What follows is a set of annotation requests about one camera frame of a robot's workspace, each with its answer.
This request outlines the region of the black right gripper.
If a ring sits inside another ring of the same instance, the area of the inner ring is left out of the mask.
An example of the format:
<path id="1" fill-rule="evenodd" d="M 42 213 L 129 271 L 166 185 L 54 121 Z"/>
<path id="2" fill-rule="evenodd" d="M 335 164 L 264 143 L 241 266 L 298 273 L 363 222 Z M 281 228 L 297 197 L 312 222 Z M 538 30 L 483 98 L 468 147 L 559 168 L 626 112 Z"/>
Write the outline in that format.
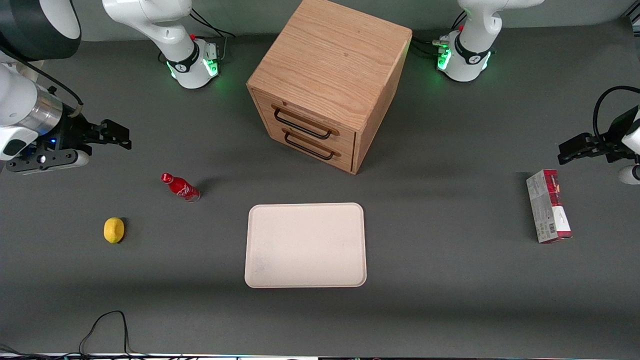
<path id="1" fill-rule="evenodd" d="M 112 120 L 103 120 L 100 132 L 84 116 L 62 117 L 48 133 L 37 137 L 35 146 L 47 151 L 82 150 L 89 144 L 117 145 L 131 150 L 130 130 Z"/>

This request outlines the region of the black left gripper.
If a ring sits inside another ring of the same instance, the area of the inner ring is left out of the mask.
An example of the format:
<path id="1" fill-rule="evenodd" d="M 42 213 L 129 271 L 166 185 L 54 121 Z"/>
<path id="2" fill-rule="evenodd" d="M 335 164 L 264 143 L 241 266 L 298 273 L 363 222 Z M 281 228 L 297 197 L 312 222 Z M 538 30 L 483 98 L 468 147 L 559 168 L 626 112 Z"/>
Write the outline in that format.
<path id="1" fill-rule="evenodd" d="M 592 117 L 592 130 L 598 151 L 606 156 L 608 162 L 622 159 L 638 162 L 637 106 L 613 118 L 606 132 L 601 132 L 599 128 L 597 107 Z M 588 132 L 580 133 L 558 146 L 558 164 L 564 166 L 581 158 L 596 157 L 597 151 L 594 149 L 594 137 Z"/>

